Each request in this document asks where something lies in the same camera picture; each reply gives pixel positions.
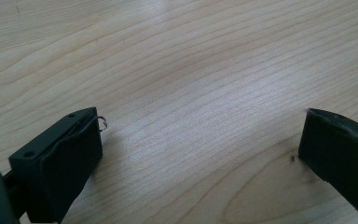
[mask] light wood surface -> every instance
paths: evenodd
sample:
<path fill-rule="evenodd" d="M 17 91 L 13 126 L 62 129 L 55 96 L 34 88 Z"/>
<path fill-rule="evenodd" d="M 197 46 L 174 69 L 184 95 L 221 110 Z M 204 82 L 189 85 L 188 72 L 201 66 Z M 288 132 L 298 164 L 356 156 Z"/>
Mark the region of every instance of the light wood surface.
<path fill-rule="evenodd" d="M 0 172 L 94 105 L 63 223 L 358 223 L 291 160 L 307 108 L 358 121 L 358 0 L 0 1 Z"/>

